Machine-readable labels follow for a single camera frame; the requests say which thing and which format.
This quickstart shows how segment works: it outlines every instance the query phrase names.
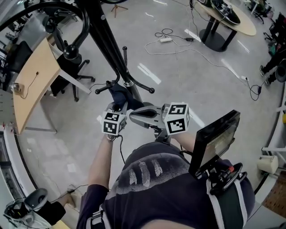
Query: black table base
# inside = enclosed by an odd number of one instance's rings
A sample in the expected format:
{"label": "black table base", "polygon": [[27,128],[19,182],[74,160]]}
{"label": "black table base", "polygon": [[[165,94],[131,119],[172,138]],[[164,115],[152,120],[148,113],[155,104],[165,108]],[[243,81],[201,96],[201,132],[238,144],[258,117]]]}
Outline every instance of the black table base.
{"label": "black table base", "polygon": [[231,30],[231,34],[225,40],[220,34],[216,32],[218,26],[219,21],[215,20],[214,17],[210,17],[210,21],[207,24],[206,29],[200,31],[199,37],[208,48],[216,52],[224,52],[237,32],[235,30]]}

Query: black and white fiducial marker cube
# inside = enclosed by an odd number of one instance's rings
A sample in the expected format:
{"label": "black and white fiducial marker cube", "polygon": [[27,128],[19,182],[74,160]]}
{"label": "black and white fiducial marker cube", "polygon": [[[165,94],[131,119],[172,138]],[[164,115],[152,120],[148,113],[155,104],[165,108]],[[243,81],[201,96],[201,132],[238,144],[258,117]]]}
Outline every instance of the black and white fiducial marker cube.
{"label": "black and white fiducial marker cube", "polygon": [[187,132],[189,128],[189,105],[172,102],[164,119],[168,135]]}
{"label": "black and white fiducial marker cube", "polygon": [[125,127],[127,116],[104,111],[101,121],[101,131],[105,134],[118,135]]}

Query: shoulder strap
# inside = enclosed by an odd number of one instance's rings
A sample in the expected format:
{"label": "shoulder strap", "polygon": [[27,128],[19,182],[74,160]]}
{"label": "shoulder strap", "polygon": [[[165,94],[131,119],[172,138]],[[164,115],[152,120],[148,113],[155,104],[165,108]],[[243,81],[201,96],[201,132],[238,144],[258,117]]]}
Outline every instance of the shoulder strap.
{"label": "shoulder strap", "polygon": [[242,229],[247,221],[247,212],[240,182],[235,180],[222,194],[211,195],[211,185],[208,179],[206,189],[214,209],[218,228]]}
{"label": "shoulder strap", "polygon": [[106,213],[100,207],[99,211],[93,213],[93,216],[88,218],[86,229],[111,229]]}

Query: dark t-shirt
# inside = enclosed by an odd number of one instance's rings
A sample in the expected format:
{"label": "dark t-shirt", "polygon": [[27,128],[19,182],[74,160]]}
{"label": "dark t-shirt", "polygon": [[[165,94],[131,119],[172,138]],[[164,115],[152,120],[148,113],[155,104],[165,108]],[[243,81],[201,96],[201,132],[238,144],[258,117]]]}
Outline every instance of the dark t-shirt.
{"label": "dark t-shirt", "polygon": [[[217,163],[222,169],[230,165],[227,160]],[[188,170],[189,162],[177,147],[158,142],[141,146],[128,157],[109,193],[100,185],[88,187],[77,228],[84,229],[101,204],[113,229],[138,229],[156,219],[195,229],[218,228],[206,177],[196,180]],[[241,189],[249,217],[255,197],[247,178]]]}

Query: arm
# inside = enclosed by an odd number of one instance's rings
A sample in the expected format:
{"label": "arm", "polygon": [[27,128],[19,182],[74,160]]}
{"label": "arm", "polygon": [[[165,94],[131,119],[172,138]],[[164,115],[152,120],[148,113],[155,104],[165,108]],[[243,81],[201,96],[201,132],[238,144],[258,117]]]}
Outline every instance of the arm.
{"label": "arm", "polygon": [[104,135],[89,169],[88,185],[99,184],[108,189],[112,146],[113,142]]}
{"label": "arm", "polygon": [[175,139],[184,149],[193,152],[193,147],[195,146],[195,138],[191,134],[185,132],[181,134],[172,135],[172,138]]}

